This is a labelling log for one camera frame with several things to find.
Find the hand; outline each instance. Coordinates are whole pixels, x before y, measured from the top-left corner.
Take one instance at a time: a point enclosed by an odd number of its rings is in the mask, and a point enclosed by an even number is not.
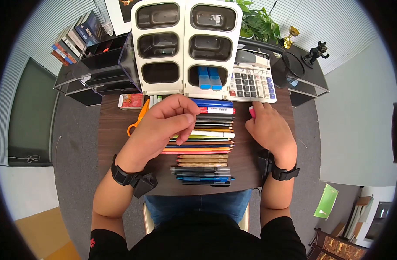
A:
[[[248,120],[246,129],[262,147],[271,151],[275,164],[291,170],[297,161],[297,144],[285,119],[269,103],[253,101],[255,118]]]
[[[115,164],[126,172],[142,171],[174,135],[178,135],[178,145],[188,139],[199,113],[199,107],[181,94],[169,96],[155,104],[139,122],[116,157]]]

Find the black figurine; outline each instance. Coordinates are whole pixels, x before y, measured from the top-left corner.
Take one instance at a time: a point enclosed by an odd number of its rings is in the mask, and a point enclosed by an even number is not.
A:
[[[308,67],[314,68],[314,62],[317,58],[323,57],[324,59],[326,59],[330,56],[330,54],[324,55],[326,51],[327,51],[326,42],[321,43],[321,41],[318,41],[317,48],[311,48],[307,55],[301,56],[301,60]]]

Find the potted plant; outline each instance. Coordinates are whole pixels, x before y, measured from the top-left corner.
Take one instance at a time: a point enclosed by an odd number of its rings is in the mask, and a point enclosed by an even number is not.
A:
[[[251,1],[236,0],[236,4],[242,9],[242,25],[240,27],[240,37],[248,39],[256,39],[262,42],[267,42],[269,39],[281,38],[279,25],[275,23],[270,17],[270,13],[266,13],[266,9],[249,9],[253,4]],[[239,44],[238,48],[243,48],[244,45]]]

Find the mesh pen holder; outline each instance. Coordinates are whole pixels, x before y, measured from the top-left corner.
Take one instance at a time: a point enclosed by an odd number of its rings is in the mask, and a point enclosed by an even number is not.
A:
[[[284,52],[282,58],[272,66],[275,87],[283,89],[305,75],[301,61],[292,53]]]

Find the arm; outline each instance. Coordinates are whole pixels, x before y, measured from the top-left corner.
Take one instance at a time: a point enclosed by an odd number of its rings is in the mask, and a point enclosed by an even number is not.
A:
[[[281,169],[291,170],[297,161],[297,144],[285,119],[269,103],[253,102],[256,117],[246,122],[246,129],[252,137],[275,157],[275,164]],[[279,181],[269,174],[262,188],[260,201],[260,225],[288,216],[292,199],[294,179]]]
[[[127,173],[142,171],[150,159],[162,152],[171,137],[179,135],[178,145],[188,139],[199,113],[198,106],[183,95],[165,98],[145,114],[120,150],[115,164]],[[132,193],[133,188],[119,185],[109,169],[94,194],[92,230],[106,229],[125,238],[122,216],[131,203]]]

